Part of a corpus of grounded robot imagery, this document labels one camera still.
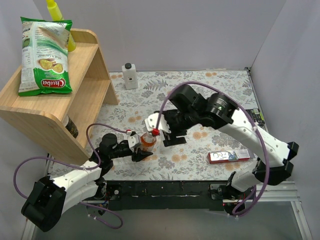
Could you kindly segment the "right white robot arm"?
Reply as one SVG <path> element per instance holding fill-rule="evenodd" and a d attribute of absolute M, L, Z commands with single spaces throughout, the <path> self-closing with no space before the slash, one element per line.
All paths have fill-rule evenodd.
<path fill-rule="evenodd" d="M 259 183 L 276 186 L 292 175 L 291 160 L 299 145 L 270 135 L 228 96 L 216 92 L 204 98 L 190 85 L 181 84 L 166 99 L 175 109 L 161 109 L 145 119 L 148 132 L 163 133 L 164 146 L 184 144 L 187 130 L 200 124 L 229 135 L 257 155 L 256 163 L 230 175 L 221 192 L 225 198 L 237 199 Z"/>

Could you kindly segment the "orange soda bottle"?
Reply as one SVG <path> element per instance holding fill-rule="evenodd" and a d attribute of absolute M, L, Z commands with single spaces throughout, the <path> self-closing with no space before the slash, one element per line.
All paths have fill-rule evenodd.
<path fill-rule="evenodd" d="M 146 132 L 140 137 L 140 149 L 145 152 L 152 152 L 157 142 L 157 138 L 151 133 Z"/>

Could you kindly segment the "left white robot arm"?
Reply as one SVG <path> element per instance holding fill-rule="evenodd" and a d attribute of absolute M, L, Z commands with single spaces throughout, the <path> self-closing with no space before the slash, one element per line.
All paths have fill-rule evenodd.
<path fill-rule="evenodd" d="M 22 215 L 43 232 L 51 230 L 65 211 L 83 200 L 107 200 L 107 182 L 103 176 L 113 167 L 113 159 L 130 156 L 133 162 L 140 162 L 153 154 L 153 147 L 153 143 L 143 142 L 135 132 L 121 142 L 115 134 L 105 134 L 79 169 L 35 182 L 22 206 Z"/>

